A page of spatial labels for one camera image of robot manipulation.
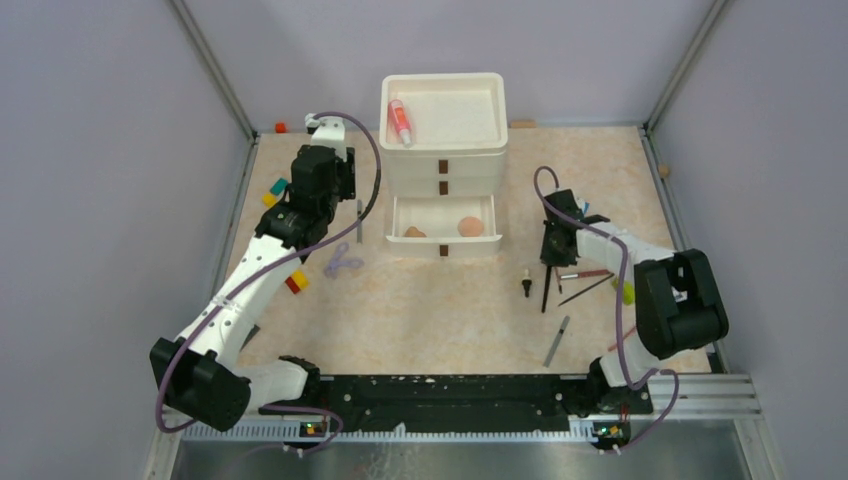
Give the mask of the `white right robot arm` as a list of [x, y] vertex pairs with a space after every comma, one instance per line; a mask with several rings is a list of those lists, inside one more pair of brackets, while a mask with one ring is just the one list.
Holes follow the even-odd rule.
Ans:
[[724, 338], [729, 320], [710, 262], [697, 249], [674, 251], [644, 241], [608, 219], [573, 217], [553, 201], [574, 199], [559, 190], [541, 199], [546, 215], [565, 229], [566, 244], [619, 278], [617, 349], [597, 359], [600, 376], [586, 385], [589, 404], [612, 412], [660, 370], [663, 361]]

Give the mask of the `round peach makeup puff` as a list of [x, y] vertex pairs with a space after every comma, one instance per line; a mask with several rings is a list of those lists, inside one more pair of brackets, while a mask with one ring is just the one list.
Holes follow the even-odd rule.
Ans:
[[479, 237], [485, 232], [485, 224], [478, 217], [467, 216], [458, 222], [457, 230], [462, 237]]

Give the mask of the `thin brown brush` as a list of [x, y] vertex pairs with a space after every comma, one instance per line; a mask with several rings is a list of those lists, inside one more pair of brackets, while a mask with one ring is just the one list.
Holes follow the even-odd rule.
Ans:
[[554, 268], [553, 268], [553, 273], [554, 273], [554, 277], [555, 277], [555, 281], [556, 281], [556, 285], [557, 285], [558, 293], [561, 295], [561, 294], [563, 294], [563, 286], [562, 286], [562, 279], [561, 279], [561, 274], [560, 274], [560, 270], [559, 270], [559, 268], [558, 268], [558, 267], [554, 267]]

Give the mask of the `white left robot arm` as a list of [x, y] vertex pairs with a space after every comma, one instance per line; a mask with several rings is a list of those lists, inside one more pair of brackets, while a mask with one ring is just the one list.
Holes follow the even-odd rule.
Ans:
[[166, 424], [165, 407], [222, 432], [265, 404], [284, 401], [302, 414], [317, 407], [321, 388], [311, 363], [283, 356], [241, 367], [237, 359], [277, 291], [313, 251], [333, 242], [328, 227], [338, 204], [355, 197], [354, 148], [299, 148], [284, 196], [260, 217], [221, 289], [175, 339], [161, 338], [150, 350], [162, 432], [178, 430]]

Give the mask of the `black makeup brush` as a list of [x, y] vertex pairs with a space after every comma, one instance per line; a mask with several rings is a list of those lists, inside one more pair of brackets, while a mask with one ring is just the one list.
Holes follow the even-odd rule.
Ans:
[[546, 267], [545, 268], [545, 277], [544, 277], [543, 290], [542, 290], [542, 300], [541, 300], [541, 307], [540, 307], [540, 311], [541, 311], [542, 314], [546, 313], [546, 311], [547, 311], [549, 291], [550, 291], [551, 279], [552, 279], [552, 274], [553, 274], [553, 266], [546, 264], [545, 267]]

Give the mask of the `pink spray bottle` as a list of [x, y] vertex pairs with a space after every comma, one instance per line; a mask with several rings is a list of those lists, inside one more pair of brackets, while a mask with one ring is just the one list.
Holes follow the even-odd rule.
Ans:
[[406, 148], [411, 147], [413, 144], [412, 128], [407, 118], [405, 106], [400, 99], [393, 99], [388, 103], [388, 116], [402, 145]]

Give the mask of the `thin black eyeliner brush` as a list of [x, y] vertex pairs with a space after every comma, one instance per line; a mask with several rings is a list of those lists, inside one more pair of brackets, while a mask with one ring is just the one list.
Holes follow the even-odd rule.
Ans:
[[602, 279], [595, 281], [591, 285], [589, 285], [589, 286], [579, 290], [578, 292], [572, 294], [571, 296], [567, 297], [565, 300], [558, 303], [557, 306], [559, 307], [559, 306], [563, 306], [565, 304], [568, 304], [568, 303], [580, 298], [581, 296], [585, 295], [586, 293], [594, 290], [595, 288], [599, 287], [600, 285], [604, 284], [605, 282], [612, 280], [613, 278], [614, 278], [614, 274], [610, 273], [610, 274], [606, 275], [605, 277], [603, 277]]

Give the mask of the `tan makeup sponge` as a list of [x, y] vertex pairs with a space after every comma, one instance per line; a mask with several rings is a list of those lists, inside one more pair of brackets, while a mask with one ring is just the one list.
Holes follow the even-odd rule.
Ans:
[[427, 234], [418, 229], [415, 226], [410, 226], [404, 232], [404, 237], [406, 238], [426, 238]]

